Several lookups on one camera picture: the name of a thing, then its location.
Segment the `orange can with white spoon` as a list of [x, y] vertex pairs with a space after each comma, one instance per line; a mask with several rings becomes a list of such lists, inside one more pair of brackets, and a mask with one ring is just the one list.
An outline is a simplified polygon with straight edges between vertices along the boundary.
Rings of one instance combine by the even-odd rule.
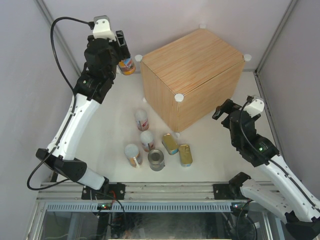
[[124, 148], [124, 154], [132, 167], [139, 168], [142, 165], [140, 150], [135, 144], [128, 144]]

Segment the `orange tall can with spoon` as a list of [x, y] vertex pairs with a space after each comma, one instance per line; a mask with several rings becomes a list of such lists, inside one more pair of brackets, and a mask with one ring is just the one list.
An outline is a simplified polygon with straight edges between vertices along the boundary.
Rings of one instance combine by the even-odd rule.
[[118, 63], [120, 72], [124, 75], [131, 75], [136, 71], [136, 66], [131, 57], [126, 58]]

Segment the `white red tall can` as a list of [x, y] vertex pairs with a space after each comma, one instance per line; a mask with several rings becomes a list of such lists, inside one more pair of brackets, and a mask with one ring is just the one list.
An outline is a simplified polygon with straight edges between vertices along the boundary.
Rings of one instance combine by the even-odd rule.
[[134, 117], [138, 130], [143, 132], [149, 129], [149, 119], [145, 110], [137, 109], [134, 114]]

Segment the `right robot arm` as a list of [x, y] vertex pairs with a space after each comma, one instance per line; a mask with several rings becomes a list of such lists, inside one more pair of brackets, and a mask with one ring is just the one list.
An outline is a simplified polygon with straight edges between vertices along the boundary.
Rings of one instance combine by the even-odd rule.
[[276, 146], [257, 133], [255, 122], [265, 108], [264, 100], [248, 96], [244, 105], [227, 99], [212, 116], [226, 118], [223, 127], [229, 130], [231, 145], [254, 168], [264, 173], [280, 192], [263, 189], [252, 177], [238, 173], [228, 182], [223, 196], [255, 201], [276, 215], [296, 240], [313, 240], [320, 234], [320, 201], [297, 178]]

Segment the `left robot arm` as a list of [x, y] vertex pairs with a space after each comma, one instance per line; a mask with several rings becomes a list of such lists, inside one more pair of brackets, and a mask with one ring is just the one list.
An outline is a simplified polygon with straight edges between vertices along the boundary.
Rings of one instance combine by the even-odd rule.
[[36, 152], [41, 164], [68, 180], [91, 188], [98, 200], [109, 196], [109, 180], [77, 159], [76, 151], [90, 119], [114, 83], [118, 64], [130, 56], [121, 30], [116, 31], [115, 39], [88, 36], [85, 63], [72, 91], [70, 108], [52, 142]]

